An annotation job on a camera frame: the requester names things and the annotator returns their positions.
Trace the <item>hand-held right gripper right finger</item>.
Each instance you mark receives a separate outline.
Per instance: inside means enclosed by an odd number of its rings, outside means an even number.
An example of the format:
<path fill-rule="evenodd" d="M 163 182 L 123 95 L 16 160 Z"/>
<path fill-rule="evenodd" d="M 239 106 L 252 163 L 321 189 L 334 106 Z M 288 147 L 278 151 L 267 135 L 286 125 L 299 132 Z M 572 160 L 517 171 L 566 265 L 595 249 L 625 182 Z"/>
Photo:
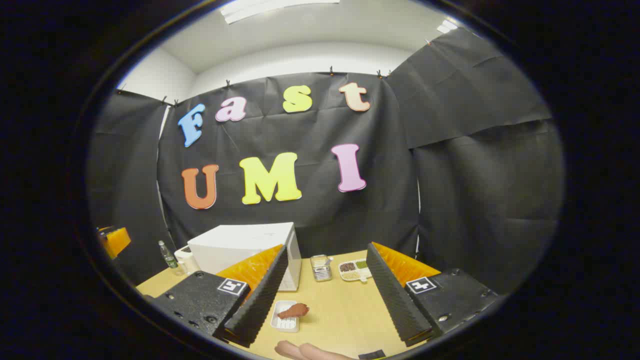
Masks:
<path fill-rule="evenodd" d="M 368 244 L 366 263 L 408 347 L 461 328 L 501 298 L 460 268 L 439 271 L 380 243 Z"/>

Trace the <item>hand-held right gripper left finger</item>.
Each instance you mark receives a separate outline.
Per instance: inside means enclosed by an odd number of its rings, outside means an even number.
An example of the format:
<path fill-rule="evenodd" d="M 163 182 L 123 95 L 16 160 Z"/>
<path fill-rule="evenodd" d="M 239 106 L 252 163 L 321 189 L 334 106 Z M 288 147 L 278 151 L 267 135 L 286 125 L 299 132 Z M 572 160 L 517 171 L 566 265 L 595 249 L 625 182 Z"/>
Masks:
<path fill-rule="evenodd" d="M 269 315 L 288 268 L 283 244 L 216 273 L 197 271 L 150 301 L 186 328 L 249 347 Z"/>

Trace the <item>red-brown meat piece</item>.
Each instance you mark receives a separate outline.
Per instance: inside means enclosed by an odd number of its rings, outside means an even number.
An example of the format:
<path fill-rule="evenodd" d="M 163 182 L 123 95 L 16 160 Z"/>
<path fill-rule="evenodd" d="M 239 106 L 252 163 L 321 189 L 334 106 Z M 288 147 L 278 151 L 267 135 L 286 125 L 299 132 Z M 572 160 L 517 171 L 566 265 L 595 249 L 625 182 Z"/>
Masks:
<path fill-rule="evenodd" d="M 309 312 L 310 308 L 308 305 L 304 303 L 295 303 L 291 305 L 288 309 L 282 310 L 278 313 L 279 319 L 289 319 L 289 318 L 299 318 L 306 316 Z"/>

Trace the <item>white microwave oven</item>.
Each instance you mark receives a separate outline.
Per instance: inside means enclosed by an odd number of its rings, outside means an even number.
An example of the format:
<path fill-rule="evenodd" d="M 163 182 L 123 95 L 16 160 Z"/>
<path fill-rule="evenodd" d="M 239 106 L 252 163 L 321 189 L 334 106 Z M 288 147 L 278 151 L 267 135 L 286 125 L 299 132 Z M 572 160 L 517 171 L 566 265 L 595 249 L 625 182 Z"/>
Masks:
<path fill-rule="evenodd" d="M 286 247 L 288 267 L 280 292 L 296 292 L 300 283 L 301 251 L 293 222 L 218 225 L 187 242 L 201 271 L 216 274 L 278 245 Z"/>

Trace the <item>small white rectangular tray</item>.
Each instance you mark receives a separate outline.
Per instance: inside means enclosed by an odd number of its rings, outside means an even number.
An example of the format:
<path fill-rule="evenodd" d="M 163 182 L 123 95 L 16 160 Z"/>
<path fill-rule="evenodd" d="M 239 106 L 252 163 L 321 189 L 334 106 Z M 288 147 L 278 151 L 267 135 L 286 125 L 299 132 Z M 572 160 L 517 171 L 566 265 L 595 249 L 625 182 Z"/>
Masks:
<path fill-rule="evenodd" d="M 275 330 L 284 333 L 297 333 L 300 330 L 300 320 L 297 316 L 280 318 L 279 313 L 289 310 L 292 306 L 297 305 L 297 301 L 278 300 L 273 305 L 270 315 L 269 324 Z"/>

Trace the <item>white divided dish with beans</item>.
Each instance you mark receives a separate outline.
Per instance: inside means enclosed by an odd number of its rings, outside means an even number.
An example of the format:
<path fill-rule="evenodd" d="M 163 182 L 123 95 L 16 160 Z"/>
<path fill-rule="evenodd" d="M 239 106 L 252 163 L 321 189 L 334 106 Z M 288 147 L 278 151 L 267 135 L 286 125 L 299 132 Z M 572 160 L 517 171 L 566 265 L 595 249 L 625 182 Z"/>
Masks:
<path fill-rule="evenodd" d="M 366 259 L 347 260 L 337 266 L 339 276 L 344 281 L 368 282 L 373 277 Z"/>

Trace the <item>clear plastic water bottle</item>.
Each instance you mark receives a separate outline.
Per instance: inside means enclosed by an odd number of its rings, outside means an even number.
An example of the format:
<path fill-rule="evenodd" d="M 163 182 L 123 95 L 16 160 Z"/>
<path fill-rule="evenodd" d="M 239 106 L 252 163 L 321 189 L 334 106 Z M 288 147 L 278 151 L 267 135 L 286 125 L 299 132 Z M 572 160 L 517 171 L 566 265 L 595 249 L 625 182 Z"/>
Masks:
<path fill-rule="evenodd" d="M 165 242 L 163 240 L 159 240 L 158 246 L 160 248 L 160 252 L 167 266 L 170 269 L 178 269 L 179 268 L 178 260 L 176 260 L 176 258 L 174 257 L 170 249 L 167 248 Z"/>

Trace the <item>white toaster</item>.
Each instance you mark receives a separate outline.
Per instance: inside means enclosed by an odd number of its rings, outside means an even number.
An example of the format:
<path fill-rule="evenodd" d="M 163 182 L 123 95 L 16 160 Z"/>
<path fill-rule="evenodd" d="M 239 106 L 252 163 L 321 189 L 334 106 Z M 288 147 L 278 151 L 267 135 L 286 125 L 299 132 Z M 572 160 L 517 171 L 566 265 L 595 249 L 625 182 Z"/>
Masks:
<path fill-rule="evenodd" d="M 176 249 L 176 251 L 174 251 L 174 257 L 187 275 L 191 275 L 194 272 L 201 270 L 201 267 L 195 259 L 194 253 L 188 245 Z"/>

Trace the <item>black backdrop cloth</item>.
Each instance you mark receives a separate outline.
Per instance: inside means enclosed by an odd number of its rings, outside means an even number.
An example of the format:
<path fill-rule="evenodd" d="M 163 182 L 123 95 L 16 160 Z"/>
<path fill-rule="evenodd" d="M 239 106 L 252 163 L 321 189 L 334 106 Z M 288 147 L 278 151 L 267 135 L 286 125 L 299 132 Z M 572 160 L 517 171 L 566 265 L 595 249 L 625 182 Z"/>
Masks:
<path fill-rule="evenodd" d="M 299 73 L 236 83 L 170 108 L 112 95 L 94 126 L 94 227 L 126 228 L 115 259 L 139 285 L 221 225 L 293 223 L 304 258 L 370 242 L 460 268 L 498 293 L 537 266 L 557 226 L 563 154 L 522 71 L 468 30 L 385 79 Z"/>

